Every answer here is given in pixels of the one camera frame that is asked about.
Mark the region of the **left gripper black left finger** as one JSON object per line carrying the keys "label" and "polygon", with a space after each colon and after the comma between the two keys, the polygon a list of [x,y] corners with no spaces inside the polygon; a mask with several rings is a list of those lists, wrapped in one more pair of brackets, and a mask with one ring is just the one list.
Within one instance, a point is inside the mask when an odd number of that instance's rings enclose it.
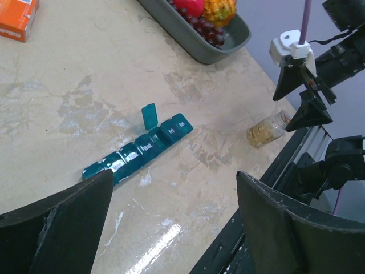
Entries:
{"label": "left gripper black left finger", "polygon": [[1,273],[90,273],[112,191],[105,170],[1,214]]}

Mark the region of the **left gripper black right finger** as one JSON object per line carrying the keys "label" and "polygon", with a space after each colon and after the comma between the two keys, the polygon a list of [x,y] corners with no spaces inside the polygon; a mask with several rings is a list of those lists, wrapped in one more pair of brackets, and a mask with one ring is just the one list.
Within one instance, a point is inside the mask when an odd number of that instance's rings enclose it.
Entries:
{"label": "left gripper black right finger", "polygon": [[257,273],[364,273],[364,224],[322,212],[239,171],[238,205]]}

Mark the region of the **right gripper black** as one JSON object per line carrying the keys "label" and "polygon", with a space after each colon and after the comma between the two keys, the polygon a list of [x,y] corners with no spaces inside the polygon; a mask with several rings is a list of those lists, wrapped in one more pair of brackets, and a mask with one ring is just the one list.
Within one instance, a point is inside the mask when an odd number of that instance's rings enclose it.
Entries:
{"label": "right gripper black", "polygon": [[[279,101],[303,85],[301,78],[304,58],[283,57],[279,63],[280,75],[273,101]],[[364,37],[348,37],[315,60],[317,79],[328,104],[334,104],[337,96],[332,88],[364,70]],[[321,98],[312,91],[301,92],[301,105],[289,124],[287,132],[305,127],[321,126],[333,122]]]}

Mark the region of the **clear pill bottle yellow capsules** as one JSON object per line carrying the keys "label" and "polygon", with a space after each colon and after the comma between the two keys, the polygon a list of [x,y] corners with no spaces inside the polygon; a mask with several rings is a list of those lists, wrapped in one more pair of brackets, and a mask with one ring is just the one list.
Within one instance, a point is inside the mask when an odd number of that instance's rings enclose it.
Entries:
{"label": "clear pill bottle yellow capsules", "polygon": [[290,114],[282,110],[250,127],[246,132],[246,138],[251,146],[261,148],[284,136],[290,122]]}

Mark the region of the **teal weekly pill organizer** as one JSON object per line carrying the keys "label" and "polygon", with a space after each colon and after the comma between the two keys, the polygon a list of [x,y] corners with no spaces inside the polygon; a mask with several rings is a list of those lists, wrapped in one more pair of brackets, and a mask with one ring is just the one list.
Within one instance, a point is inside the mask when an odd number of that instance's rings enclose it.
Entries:
{"label": "teal weekly pill organizer", "polygon": [[181,113],[158,123],[154,103],[143,107],[141,114],[147,132],[105,156],[102,160],[86,167],[81,179],[86,180],[101,171],[111,170],[113,184],[116,186],[193,131],[193,126]]}

